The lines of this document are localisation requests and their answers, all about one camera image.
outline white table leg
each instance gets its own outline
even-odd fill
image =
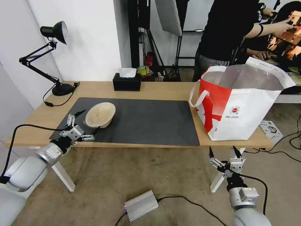
[[[245,149],[246,148],[241,148],[239,149],[239,152],[242,154],[245,151]],[[212,193],[216,192],[216,190],[219,188],[219,186],[222,184],[223,181],[224,181],[223,173],[219,172],[215,177],[214,181],[212,182],[212,184],[210,185],[211,192]]]
[[[71,178],[69,177],[69,175],[67,174],[67,172],[65,171],[65,169],[62,167],[62,165],[60,164],[60,162],[55,163],[52,166],[52,169],[59,176],[59,178],[61,179],[61,181],[66,185],[66,187],[68,188],[68,190],[71,191],[71,192],[74,191],[75,184],[73,183],[73,181],[71,180]]]

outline hand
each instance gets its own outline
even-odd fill
[[[262,11],[262,14],[266,17],[272,17],[274,14],[273,12],[276,12],[275,10],[271,9],[271,8],[265,8],[263,11]]]
[[[260,60],[266,60],[267,58],[270,58],[269,53],[266,51],[256,51],[253,57],[259,58]]]
[[[286,30],[293,28],[294,26],[287,24],[287,22],[289,22],[289,21],[290,20],[284,20],[284,21],[273,24],[273,26],[274,26],[273,34],[275,36],[280,36]]]

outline logo on bag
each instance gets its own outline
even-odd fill
[[[230,114],[237,115],[239,112],[239,107],[235,106],[231,108]]]

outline lamp base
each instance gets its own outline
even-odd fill
[[[70,84],[56,84],[56,86],[52,89],[52,93],[55,96],[65,96],[69,93],[72,93],[73,86]]]

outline small box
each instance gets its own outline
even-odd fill
[[[259,124],[266,136],[276,144],[282,137],[282,133],[272,121],[261,121]]]
[[[141,76],[136,74],[133,78],[121,78],[119,73],[116,73],[113,86],[115,91],[140,91]]]
[[[124,204],[128,213],[129,221],[143,216],[144,214],[156,209],[159,204],[152,190],[139,195]]]

